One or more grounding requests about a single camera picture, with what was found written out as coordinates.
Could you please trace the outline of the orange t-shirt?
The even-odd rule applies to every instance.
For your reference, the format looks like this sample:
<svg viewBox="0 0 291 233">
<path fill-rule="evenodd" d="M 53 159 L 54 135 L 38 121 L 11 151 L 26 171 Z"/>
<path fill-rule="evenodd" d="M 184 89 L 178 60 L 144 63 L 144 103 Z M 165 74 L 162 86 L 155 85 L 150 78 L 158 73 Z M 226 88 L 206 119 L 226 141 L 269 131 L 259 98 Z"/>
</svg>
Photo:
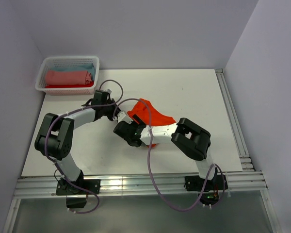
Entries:
<svg viewBox="0 0 291 233">
<path fill-rule="evenodd" d="M 156 144 L 170 143 L 172 134 L 177 129 L 176 121 L 171 116 L 161 114 L 152 106 L 150 101 L 140 100 L 127 113 L 137 124 L 141 125 L 142 122 L 146 125 L 141 132 L 141 142 L 147 147 L 150 146 L 151 135 L 149 130 L 151 126 L 153 134 L 152 147 Z"/>
</svg>

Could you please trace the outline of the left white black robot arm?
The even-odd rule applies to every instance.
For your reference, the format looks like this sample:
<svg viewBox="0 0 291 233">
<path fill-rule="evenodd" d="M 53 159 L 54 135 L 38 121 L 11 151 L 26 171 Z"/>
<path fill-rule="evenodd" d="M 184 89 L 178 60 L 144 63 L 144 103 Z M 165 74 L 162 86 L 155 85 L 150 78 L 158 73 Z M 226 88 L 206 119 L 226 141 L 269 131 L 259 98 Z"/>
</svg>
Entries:
<svg viewBox="0 0 291 233">
<path fill-rule="evenodd" d="M 66 186 L 72 193 L 85 190 L 84 174 L 71 155 L 74 130 L 101 117 L 112 120 L 116 101 L 110 91 L 96 90 L 80 109 L 70 113 L 44 116 L 34 147 L 48 160 L 53 162 L 61 175 L 60 186 Z"/>
</svg>

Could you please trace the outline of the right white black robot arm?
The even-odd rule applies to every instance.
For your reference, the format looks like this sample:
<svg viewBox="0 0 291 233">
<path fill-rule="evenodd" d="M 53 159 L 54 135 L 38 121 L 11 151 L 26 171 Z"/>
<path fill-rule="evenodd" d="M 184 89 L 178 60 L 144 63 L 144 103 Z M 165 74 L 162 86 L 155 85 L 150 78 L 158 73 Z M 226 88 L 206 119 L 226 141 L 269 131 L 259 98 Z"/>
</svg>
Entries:
<svg viewBox="0 0 291 233">
<path fill-rule="evenodd" d="M 113 132 L 132 147 L 153 146 L 155 144 L 173 143 L 188 158 L 195 161 L 201 186 L 211 189 L 217 183 L 217 169 L 210 155 L 211 134 L 187 118 L 179 122 L 148 126 L 133 122 L 120 121 Z"/>
</svg>

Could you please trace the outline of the rolled light blue t-shirt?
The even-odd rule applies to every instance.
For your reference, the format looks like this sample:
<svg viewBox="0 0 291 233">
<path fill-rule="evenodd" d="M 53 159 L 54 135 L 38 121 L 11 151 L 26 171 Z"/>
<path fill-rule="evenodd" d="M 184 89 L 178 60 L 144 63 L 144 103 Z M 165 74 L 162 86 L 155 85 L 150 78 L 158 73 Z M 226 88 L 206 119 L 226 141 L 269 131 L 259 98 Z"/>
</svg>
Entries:
<svg viewBox="0 0 291 233">
<path fill-rule="evenodd" d="M 53 67 L 51 68 L 51 70 L 63 71 L 63 72 L 86 70 L 89 73 L 91 73 L 92 77 L 94 77 L 96 74 L 96 69 L 93 64 L 83 64 L 83 65 L 71 66 L 71 67 Z"/>
</svg>

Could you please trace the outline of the white plastic mesh basket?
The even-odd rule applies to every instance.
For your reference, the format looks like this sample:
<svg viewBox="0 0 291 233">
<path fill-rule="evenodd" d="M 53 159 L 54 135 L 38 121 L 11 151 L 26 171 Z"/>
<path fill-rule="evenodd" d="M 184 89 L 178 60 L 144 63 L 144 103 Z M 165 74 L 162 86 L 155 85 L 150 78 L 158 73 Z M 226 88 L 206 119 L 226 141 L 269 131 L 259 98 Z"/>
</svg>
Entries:
<svg viewBox="0 0 291 233">
<path fill-rule="evenodd" d="M 93 84 L 89 87 L 55 87 L 47 88 L 46 73 L 51 69 L 66 71 L 68 68 L 92 65 L 94 69 Z M 96 56 L 52 56 L 42 62 L 36 77 L 35 89 L 49 95 L 92 95 L 98 81 L 100 60 Z"/>
</svg>

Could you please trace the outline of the rolled pink t-shirt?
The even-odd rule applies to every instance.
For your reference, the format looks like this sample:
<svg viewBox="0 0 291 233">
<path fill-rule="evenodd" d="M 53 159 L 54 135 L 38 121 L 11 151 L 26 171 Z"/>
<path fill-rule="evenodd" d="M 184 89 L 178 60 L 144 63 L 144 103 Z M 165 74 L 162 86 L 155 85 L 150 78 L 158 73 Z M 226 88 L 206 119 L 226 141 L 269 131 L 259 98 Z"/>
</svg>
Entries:
<svg viewBox="0 0 291 233">
<path fill-rule="evenodd" d="M 92 74 L 86 70 L 49 70 L 45 75 L 45 82 L 47 85 L 88 85 L 92 82 Z"/>
</svg>

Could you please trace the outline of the rolled red t-shirt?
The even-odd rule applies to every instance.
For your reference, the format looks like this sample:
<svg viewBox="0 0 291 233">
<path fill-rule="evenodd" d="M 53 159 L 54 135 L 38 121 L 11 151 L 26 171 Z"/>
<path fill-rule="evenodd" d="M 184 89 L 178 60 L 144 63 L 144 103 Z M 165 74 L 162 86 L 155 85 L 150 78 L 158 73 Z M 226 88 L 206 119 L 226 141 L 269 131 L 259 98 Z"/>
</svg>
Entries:
<svg viewBox="0 0 291 233">
<path fill-rule="evenodd" d="M 45 88 L 48 89 L 55 89 L 55 88 L 90 88 L 95 84 L 95 82 L 90 82 L 89 84 L 81 85 L 81 84 L 75 84 L 75 85 L 47 85 Z"/>
</svg>

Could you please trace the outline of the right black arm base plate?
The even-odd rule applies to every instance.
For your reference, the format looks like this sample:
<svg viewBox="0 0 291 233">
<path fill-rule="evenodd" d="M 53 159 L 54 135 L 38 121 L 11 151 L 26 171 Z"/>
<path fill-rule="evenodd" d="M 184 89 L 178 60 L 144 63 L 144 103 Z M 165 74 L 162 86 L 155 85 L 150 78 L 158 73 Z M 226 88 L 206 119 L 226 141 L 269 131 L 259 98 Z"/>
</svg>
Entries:
<svg viewBox="0 0 291 233">
<path fill-rule="evenodd" d="M 185 178 L 184 188 L 186 189 L 186 191 L 201 192 L 205 181 L 204 179 L 200 178 L 197 175 L 185 176 L 184 178 Z M 219 190 L 228 189 L 228 184 L 225 175 L 223 175 L 223 177 L 216 176 L 212 180 L 207 180 L 204 192 L 214 191 L 216 188 L 218 188 Z"/>
</svg>

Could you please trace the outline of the aluminium front rail frame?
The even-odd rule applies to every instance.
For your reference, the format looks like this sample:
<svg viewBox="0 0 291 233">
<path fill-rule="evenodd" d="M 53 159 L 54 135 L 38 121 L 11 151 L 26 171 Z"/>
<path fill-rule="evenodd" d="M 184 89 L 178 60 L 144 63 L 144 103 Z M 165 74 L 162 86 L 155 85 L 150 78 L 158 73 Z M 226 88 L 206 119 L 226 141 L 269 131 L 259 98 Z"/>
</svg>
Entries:
<svg viewBox="0 0 291 233">
<path fill-rule="evenodd" d="M 238 191 L 259 191 L 262 203 L 267 213 L 274 233 L 282 232 L 278 218 L 272 205 L 268 187 L 261 171 L 227 172 L 227 194 Z M 156 174 L 155 180 L 164 194 L 184 194 L 185 173 Z M 156 191 L 149 175 L 108 175 L 87 176 L 86 179 L 100 180 L 100 196 L 140 196 L 154 195 Z M 3 232 L 10 233 L 13 230 L 18 208 L 22 199 L 54 198 L 56 180 L 51 176 L 25 177 L 16 183 L 12 202 L 8 212 Z"/>
</svg>

